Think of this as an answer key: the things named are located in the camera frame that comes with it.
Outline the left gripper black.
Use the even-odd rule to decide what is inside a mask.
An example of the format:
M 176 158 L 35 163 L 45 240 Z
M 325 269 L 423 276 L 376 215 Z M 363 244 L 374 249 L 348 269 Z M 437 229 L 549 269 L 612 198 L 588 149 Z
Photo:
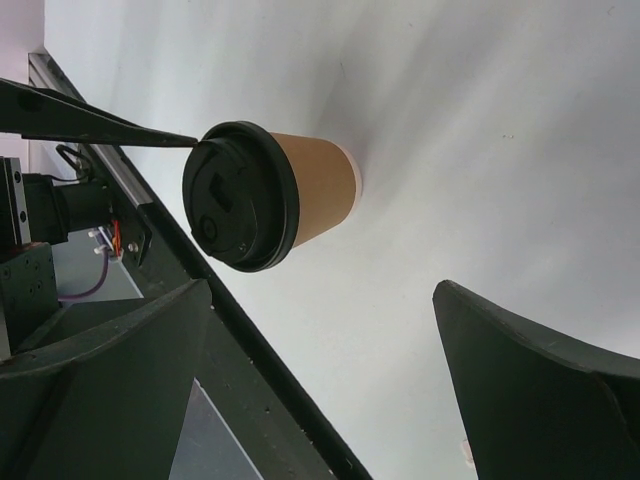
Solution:
M 194 137 L 145 128 L 60 92 L 1 80 L 1 131 L 28 140 L 111 146 L 193 148 Z M 1 258 L 30 243 L 18 158 L 1 158 Z

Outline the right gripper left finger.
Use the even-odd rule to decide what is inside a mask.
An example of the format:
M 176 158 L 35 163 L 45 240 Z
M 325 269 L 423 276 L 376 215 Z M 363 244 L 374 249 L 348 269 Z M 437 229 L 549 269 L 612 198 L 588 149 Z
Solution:
M 1 365 L 5 479 L 165 479 L 199 363 L 211 292 L 75 304 Z

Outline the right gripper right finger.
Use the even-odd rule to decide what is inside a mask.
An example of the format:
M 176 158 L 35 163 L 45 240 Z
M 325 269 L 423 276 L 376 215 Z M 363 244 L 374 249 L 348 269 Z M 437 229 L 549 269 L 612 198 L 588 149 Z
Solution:
M 637 359 L 449 280 L 433 305 L 479 478 L 638 478 Z

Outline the black coffee cup lid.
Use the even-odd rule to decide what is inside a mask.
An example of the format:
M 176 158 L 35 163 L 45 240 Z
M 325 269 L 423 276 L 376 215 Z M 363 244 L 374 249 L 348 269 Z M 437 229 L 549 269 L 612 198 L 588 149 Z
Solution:
M 205 134 L 186 161 L 182 198 L 201 250 L 237 271 L 272 268 L 293 248 L 293 168 L 274 135 L 254 123 L 225 122 Z

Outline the single brown paper cup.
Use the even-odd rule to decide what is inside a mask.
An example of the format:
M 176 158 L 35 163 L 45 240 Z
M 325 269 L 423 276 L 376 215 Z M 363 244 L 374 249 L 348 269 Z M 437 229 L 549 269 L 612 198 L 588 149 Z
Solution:
M 292 167 L 299 198 L 298 247 L 342 223 L 362 193 L 359 167 L 348 150 L 325 139 L 273 133 Z

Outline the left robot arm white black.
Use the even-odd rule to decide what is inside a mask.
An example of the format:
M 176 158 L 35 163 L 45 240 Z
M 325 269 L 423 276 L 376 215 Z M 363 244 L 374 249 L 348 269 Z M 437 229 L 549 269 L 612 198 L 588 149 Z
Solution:
M 28 335 L 63 303 L 93 296 L 110 264 L 139 266 L 151 248 L 139 211 L 151 205 L 125 190 L 98 155 L 100 147 L 192 148 L 196 139 L 141 127 L 61 92 L 1 82 L 1 130 L 53 142 L 70 178 L 24 173 L 15 158 L 1 160 L 1 320 L 4 347 L 17 352 Z M 74 232 L 92 232 L 102 270 L 82 292 L 59 294 L 52 248 Z

